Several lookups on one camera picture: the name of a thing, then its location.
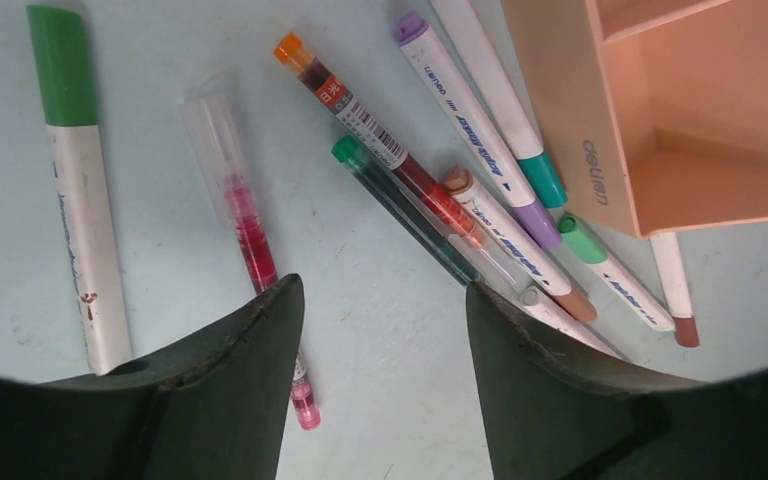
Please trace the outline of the green cap marker upper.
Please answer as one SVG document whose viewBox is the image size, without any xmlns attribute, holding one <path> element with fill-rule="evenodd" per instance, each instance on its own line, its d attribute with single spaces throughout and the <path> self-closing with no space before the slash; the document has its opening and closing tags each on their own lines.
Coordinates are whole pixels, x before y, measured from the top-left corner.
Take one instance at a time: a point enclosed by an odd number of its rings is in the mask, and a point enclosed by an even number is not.
<svg viewBox="0 0 768 480">
<path fill-rule="evenodd" d="M 584 222 L 571 213 L 556 222 L 563 244 L 587 265 L 649 328 L 674 332 L 676 324 L 666 309 L 638 282 Z"/>
</svg>

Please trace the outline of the green cap marker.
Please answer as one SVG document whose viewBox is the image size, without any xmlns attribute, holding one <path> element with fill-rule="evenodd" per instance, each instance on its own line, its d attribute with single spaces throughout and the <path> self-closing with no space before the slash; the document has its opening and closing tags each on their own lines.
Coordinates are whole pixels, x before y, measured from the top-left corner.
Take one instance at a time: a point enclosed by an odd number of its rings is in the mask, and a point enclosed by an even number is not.
<svg viewBox="0 0 768 480">
<path fill-rule="evenodd" d="M 571 213 L 556 222 L 563 244 L 587 265 L 649 328 L 674 332 L 676 324 L 666 309 L 638 282 L 584 222 Z"/>
<path fill-rule="evenodd" d="M 69 9 L 29 5 L 26 14 L 87 361 L 106 375 L 133 353 L 87 32 Z"/>
</svg>

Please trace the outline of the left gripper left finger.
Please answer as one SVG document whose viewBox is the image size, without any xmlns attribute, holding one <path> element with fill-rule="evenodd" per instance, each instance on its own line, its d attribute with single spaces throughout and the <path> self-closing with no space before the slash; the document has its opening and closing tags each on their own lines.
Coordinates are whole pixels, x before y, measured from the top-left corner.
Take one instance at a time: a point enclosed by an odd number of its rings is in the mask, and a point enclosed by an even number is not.
<svg viewBox="0 0 768 480">
<path fill-rule="evenodd" d="M 304 318 L 300 276 L 105 376 L 0 378 L 0 479 L 272 479 Z"/>
</svg>

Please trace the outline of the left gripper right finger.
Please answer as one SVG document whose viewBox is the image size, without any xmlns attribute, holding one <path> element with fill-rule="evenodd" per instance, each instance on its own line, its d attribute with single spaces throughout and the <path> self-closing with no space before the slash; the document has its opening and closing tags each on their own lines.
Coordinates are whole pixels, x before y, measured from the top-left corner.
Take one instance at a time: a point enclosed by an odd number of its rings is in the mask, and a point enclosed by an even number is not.
<svg viewBox="0 0 768 480">
<path fill-rule="evenodd" d="M 498 479 L 768 479 L 768 369 L 714 383 L 615 358 L 470 285 Z"/>
</svg>

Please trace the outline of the red marker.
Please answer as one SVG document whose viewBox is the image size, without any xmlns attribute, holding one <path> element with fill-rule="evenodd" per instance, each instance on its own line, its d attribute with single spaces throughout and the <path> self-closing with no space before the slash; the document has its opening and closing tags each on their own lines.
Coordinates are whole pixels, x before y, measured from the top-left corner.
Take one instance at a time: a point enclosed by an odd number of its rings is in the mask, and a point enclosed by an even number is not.
<svg viewBox="0 0 768 480">
<path fill-rule="evenodd" d="M 292 32 L 275 57 L 349 130 L 402 193 L 479 272 L 481 280 L 515 286 L 518 270 L 463 208 Z"/>
</svg>

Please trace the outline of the teal cap marker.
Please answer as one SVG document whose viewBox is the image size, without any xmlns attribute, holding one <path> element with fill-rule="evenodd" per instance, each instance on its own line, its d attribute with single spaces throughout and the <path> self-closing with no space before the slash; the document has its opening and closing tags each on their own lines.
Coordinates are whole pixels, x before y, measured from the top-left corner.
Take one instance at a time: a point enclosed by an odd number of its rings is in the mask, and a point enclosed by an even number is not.
<svg viewBox="0 0 768 480">
<path fill-rule="evenodd" d="M 467 0 L 431 5 L 538 199 L 548 209 L 564 207 L 568 197 L 560 176 L 473 6 Z"/>
</svg>

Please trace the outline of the red pen lower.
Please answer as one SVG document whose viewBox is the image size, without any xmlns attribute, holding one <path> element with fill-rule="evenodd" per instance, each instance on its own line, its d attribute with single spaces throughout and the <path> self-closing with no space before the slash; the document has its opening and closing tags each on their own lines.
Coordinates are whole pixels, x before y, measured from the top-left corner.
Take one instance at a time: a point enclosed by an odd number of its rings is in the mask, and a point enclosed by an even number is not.
<svg viewBox="0 0 768 480">
<path fill-rule="evenodd" d="M 179 110 L 217 216 L 234 229 L 259 295 L 279 276 L 250 185 L 233 103 L 227 95 L 205 95 L 186 101 Z"/>
</svg>

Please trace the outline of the orange plastic file organizer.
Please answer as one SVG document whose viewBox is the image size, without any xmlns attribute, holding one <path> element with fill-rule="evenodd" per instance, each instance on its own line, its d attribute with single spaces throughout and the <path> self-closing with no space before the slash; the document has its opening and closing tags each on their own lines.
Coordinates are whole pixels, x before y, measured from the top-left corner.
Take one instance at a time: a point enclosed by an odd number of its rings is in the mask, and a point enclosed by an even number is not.
<svg viewBox="0 0 768 480">
<path fill-rule="evenodd" d="M 768 221 L 768 1 L 507 1 L 573 214 L 645 238 Z"/>
</svg>

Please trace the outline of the dark green pen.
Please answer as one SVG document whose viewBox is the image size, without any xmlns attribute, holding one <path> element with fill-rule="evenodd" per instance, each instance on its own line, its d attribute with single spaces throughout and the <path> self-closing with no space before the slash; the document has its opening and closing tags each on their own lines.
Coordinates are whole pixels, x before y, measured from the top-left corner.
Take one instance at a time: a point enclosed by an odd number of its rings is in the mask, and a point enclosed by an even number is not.
<svg viewBox="0 0 768 480">
<path fill-rule="evenodd" d="M 456 281 L 468 286 L 481 280 L 474 266 L 402 193 L 385 168 L 370 158 L 355 137 L 342 136 L 332 146 L 331 154 Z"/>
</svg>

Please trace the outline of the white marker right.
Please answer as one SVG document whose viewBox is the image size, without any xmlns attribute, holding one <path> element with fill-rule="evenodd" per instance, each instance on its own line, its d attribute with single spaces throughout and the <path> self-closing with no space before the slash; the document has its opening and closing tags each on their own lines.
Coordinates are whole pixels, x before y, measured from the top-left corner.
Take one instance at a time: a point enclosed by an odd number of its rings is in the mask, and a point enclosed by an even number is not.
<svg viewBox="0 0 768 480">
<path fill-rule="evenodd" d="M 527 287 L 520 295 L 520 303 L 526 313 L 540 322 L 596 350 L 622 360 L 622 357 L 613 347 L 570 316 L 537 286 Z"/>
</svg>

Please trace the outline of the green cap marker lower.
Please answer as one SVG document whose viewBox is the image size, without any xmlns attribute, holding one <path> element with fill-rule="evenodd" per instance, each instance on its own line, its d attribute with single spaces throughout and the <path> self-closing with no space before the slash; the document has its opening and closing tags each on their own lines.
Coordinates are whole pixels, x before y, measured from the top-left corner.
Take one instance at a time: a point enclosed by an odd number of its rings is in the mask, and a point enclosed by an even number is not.
<svg viewBox="0 0 768 480">
<path fill-rule="evenodd" d="M 106 375 L 133 353 L 87 32 L 69 9 L 29 5 L 26 14 L 87 361 Z"/>
</svg>

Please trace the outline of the brown cap marker in cluster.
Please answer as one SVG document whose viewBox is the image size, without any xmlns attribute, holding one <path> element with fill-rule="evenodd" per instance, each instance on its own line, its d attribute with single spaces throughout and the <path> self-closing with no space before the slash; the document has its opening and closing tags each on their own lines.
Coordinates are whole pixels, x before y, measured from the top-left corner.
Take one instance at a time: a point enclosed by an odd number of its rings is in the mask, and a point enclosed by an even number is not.
<svg viewBox="0 0 768 480">
<path fill-rule="evenodd" d="M 583 323 L 596 320 L 597 310 L 587 294 L 545 253 L 469 170 L 461 166 L 451 168 L 443 177 L 442 185 L 567 313 Z"/>
</svg>

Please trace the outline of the purple cap marker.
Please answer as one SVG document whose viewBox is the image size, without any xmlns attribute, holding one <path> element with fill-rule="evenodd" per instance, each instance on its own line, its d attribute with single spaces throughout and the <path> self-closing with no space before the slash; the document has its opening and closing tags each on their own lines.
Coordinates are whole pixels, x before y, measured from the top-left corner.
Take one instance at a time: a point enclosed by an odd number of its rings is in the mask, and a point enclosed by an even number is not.
<svg viewBox="0 0 768 480">
<path fill-rule="evenodd" d="M 554 219 L 476 99 L 430 24 L 411 11 L 394 27 L 398 45 L 423 84 L 495 184 L 520 224 L 547 250 L 562 244 Z"/>
</svg>

